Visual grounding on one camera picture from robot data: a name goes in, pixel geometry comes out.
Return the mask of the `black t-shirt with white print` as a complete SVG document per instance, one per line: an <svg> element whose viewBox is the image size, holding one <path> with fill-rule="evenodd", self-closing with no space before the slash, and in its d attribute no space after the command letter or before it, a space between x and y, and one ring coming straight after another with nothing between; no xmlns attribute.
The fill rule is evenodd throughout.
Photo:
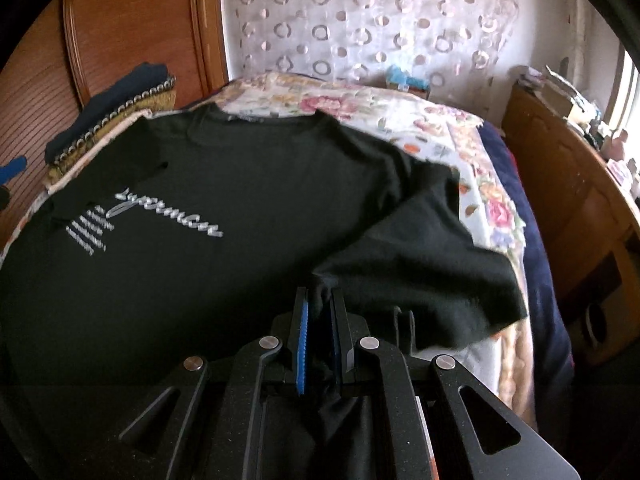
<svg viewBox="0 0 640 480"><path fill-rule="evenodd" d="M380 337L458 348L526 315L506 256L477 246L452 170L316 113L215 105L138 119L48 198L1 268L9 479L92 479L125 414L187 356L211 410L243 344L296 292L340 290Z"/></svg>

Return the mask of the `floral bed quilt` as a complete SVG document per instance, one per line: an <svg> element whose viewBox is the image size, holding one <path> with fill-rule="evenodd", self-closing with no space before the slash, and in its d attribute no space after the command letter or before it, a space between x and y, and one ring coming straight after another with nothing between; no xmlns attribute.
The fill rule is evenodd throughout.
<svg viewBox="0 0 640 480"><path fill-rule="evenodd" d="M192 110L169 112L154 118L189 113L207 105L215 105L228 115L251 120L323 113L347 128L393 144L417 159L449 167L459 181L461 222L477 246L509 259L518 279L526 315L498 333L458 348L419 349L414 323L409 347L417 354L442 349L478 350L494 372L490 388L518 414L529 413L533 344L522 263L522 222L499 180L492 174L486 152L478 143L480 120L476 116L397 91L338 86L301 76L272 73L237 81L219 96ZM3 252L1 267L26 222L53 195L46 193L32 206Z"/></svg>

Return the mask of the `navy blue blanket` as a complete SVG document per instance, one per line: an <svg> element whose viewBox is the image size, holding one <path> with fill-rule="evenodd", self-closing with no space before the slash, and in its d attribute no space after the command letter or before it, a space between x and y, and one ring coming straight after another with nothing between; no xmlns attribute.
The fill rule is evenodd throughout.
<svg viewBox="0 0 640 480"><path fill-rule="evenodd" d="M572 345L556 303L552 274L538 224L511 152L491 122L478 127L485 150L524 221L524 270L534 346L534 400L538 414L559 400L574 376Z"/></svg>

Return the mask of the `blue tissue pack box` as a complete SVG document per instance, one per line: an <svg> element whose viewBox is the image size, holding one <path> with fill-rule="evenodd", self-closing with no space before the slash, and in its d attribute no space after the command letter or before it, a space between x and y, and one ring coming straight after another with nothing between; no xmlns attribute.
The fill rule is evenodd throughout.
<svg viewBox="0 0 640 480"><path fill-rule="evenodd" d="M385 73L387 89L411 93L427 100L431 93L430 83L423 78L411 76L408 70L402 70L397 65L390 66Z"/></svg>

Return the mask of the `yellow patterned folded cloth stack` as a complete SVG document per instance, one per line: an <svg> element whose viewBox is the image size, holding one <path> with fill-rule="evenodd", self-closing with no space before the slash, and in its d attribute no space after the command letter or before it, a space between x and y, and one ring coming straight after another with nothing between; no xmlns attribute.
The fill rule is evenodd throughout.
<svg viewBox="0 0 640 480"><path fill-rule="evenodd" d="M161 84L126 99L124 104L119 104L90 128L66 142L62 148L56 148L48 165L47 177L43 180L47 194L53 195L65 188L99 151L112 143L136 120L151 119L172 112L176 102L175 80L174 76L169 76Z"/></svg>

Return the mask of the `long wooden sideboard cabinet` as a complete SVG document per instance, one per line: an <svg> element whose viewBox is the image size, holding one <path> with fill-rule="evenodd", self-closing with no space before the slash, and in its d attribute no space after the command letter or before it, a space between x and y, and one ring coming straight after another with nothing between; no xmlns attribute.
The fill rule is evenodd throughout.
<svg viewBox="0 0 640 480"><path fill-rule="evenodd" d="M577 361L639 338L639 211L600 155L514 84L501 129L515 157Z"/></svg>

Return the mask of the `dark navy folded garment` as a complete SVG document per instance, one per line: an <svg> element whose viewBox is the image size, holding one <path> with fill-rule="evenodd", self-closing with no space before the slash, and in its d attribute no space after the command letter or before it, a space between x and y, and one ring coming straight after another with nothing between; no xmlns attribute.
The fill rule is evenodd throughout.
<svg viewBox="0 0 640 480"><path fill-rule="evenodd" d="M59 132L44 149L44 161L55 165L78 140L86 142L93 133L132 104L171 90L175 77L164 64L144 62L111 87L93 96L70 127Z"/></svg>

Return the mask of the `pink figurine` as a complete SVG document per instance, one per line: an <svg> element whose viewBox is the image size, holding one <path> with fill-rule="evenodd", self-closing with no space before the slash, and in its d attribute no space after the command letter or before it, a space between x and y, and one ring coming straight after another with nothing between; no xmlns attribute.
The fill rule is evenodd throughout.
<svg viewBox="0 0 640 480"><path fill-rule="evenodd" d="M625 159L626 141L628 132L625 129L607 136L602 144L601 155L605 160L622 162Z"/></svg>

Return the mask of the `stack of books and papers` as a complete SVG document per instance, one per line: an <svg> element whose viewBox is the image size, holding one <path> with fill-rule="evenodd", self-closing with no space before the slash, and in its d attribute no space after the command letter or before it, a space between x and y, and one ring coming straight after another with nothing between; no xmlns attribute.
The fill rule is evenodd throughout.
<svg viewBox="0 0 640 480"><path fill-rule="evenodd" d="M567 79L555 73L548 65L540 72L526 67L518 76L518 84L545 107L563 119L577 125L590 125L600 118L600 110L588 101Z"/></svg>

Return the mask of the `sheer circle-pattern curtain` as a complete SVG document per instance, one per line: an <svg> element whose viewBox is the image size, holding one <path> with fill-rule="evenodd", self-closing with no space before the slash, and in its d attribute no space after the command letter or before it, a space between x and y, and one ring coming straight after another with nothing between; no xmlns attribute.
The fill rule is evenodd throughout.
<svg viewBox="0 0 640 480"><path fill-rule="evenodd" d="M232 77L296 73L382 86L392 70L484 113L518 0L221 0Z"/></svg>

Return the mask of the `wooden louvered wardrobe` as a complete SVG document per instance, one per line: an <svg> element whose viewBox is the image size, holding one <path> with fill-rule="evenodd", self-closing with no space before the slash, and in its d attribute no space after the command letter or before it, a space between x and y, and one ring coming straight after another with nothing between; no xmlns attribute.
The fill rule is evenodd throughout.
<svg viewBox="0 0 640 480"><path fill-rule="evenodd" d="M227 83L220 0L52 0L1 72L1 160L25 156L1 214L8 240L42 189L46 144L142 62L177 78L177 103Z"/></svg>

